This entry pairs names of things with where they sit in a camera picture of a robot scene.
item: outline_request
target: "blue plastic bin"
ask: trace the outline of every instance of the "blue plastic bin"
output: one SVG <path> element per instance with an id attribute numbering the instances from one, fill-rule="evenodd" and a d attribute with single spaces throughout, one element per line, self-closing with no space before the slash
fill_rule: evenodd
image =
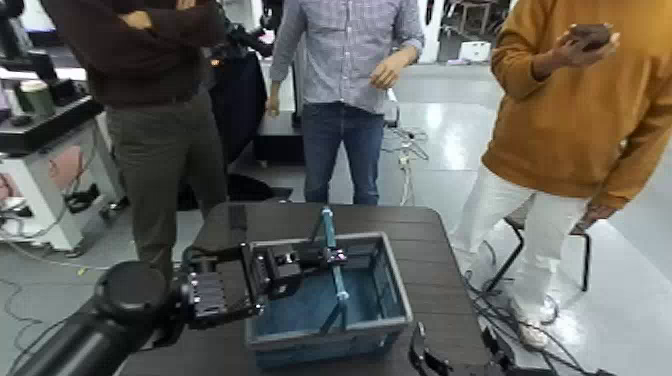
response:
<path id="1" fill-rule="evenodd" d="M 337 302 L 332 274 L 307 276 L 294 296 L 267 302 L 262 316 L 246 320 L 246 344 L 255 351 L 261 368 L 384 353 L 413 322 L 387 236 L 349 234 L 336 240 L 348 255 L 341 267 L 349 294 L 345 330 L 339 317 L 328 332 L 320 331 Z M 259 242 L 251 247 L 307 242 Z"/>

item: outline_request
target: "brown sweater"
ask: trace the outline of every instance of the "brown sweater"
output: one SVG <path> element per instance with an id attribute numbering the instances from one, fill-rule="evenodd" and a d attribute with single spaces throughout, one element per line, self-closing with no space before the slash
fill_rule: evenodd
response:
<path id="1" fill-rule="evenodd" d="M 669 0 L 520 0 L 492 59 L 506 96 L 483 163 L 518 185 L 623 207 L 672 134 L 670 20 Z M 533 56 L 569 25 L 604 22 L 621 32 L 618 52 L 544 82 L 532 77 Z"/>
<path id="2" fill-rule="evenodd" d="M 214 0 L 189 10 L 176 0 L 41 0 L 61 38 L 86 69 L 93 96 L 126 107 L 169 103 L 194 93 L 202 76 L 200 47 L 223 38 Z M 149 31 L 120 14 L 145 10 Z"/>

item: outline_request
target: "man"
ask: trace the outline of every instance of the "man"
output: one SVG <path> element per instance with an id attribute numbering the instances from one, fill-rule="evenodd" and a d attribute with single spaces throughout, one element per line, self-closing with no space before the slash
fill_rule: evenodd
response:
<path id="1" fill-rule="evenodd" d="M 329 201 L 329 181 L 343 142 L 354 203 L 376 205 L 385 91 L 424 45 L 417 1 L 285 1 L 271 67 L 271 116 L 278 113 L 280 84 L 304 33 L 307 68 L 298 79 L 305 82 L 306 201 Z M 400 48 L 390 55 L 394 43 Z"/>
<path id="2" fill-rule="evenodd" d="M 226 200 L 200 47 L 223 40 L 214 0 L 42 0 L 106 106 L 141 260 L 170 278 L 184 173 L 204 215 Z"/>
<path id="3" fill-rule="evenodd" d="M 495 223 L 533 197 L 511 304 L 527 345 L 548 343 L 535 328 L 567 234 L 622 209 L 665 150 L 671 16 L 667 0 L 520 0 L 498 38 L 492 70 L 506 95 L 452 240 L 468 269 Z M 584 51 L 570 25 L 605 22 L 611 42 Z"/>

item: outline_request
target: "blue jeans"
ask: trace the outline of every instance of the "blue jeans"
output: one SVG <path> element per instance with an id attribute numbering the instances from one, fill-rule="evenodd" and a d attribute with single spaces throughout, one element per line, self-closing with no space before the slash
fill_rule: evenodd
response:
<path id="1" fill-rule="evenodd" d="M 329 181 L 343 142 L 355 187 L 353 202 L 377 205 L 383 115 L 343 103 L 313 103 L 303 107 L 301 120 L 306 155 L 306 201 L 329 202 Z"/>

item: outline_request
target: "hand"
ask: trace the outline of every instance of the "hand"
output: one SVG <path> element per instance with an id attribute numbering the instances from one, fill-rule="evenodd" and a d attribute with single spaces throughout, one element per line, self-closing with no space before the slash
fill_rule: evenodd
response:
<path id="1" fill-rule="evenodd" d="M 378 64 L 373 73 L 371 73 L 371 86 L 381 90 L 391 88 L 397 83 L 401 70 L 408 63 L 408 57 L 402 51 L 390 55 Z"/>
<path id="2" fill-rule="evenodd" d="M 590 40 L 576 41 L 569 31 L 557 39 L 555 47 L 550 52 L 551 60 L 558 67 L 583 68 L 602 61 L 616 52 L 620 46 L 621 33 L 611 35 L 611 40 L 604 47 L 595 51 L 584 51 Z"/>
<path id="3" fill-rule="evenodd" d="M 280 99 L 277 95 L 271 95 L 266 100 L 266 113 L 270 117 L 276 117 L 280 114 Z"/>
<path id="4" fill-rule="evenodd" d="M 594 225 L 595 222 L 601 219 L 609 219 L 612 215 L 614 215 L 614 213 L 616 213 L 616 211 L 617 209 L 610 208 L 605 205 L 589 204 L 586 214 L 583 216 L 581 222 L 579 222 L 577 226 L 583 230 L 587 230 L 592 225 Z"/>
<path id="5" fill-rule="evenodd" d="M 149 15 L 145 11 L 136 10 L 129 14 L 122 14 L 119 17 L 134 29 L 145 30 L 152 28 L 152 19 L 149 18 Z"/>
<path id="6" fill-rule="evenodd" d="M 175 9 L 177 10 L 186 10 L 196 6 L 196 0 L 177 0 Z"/>

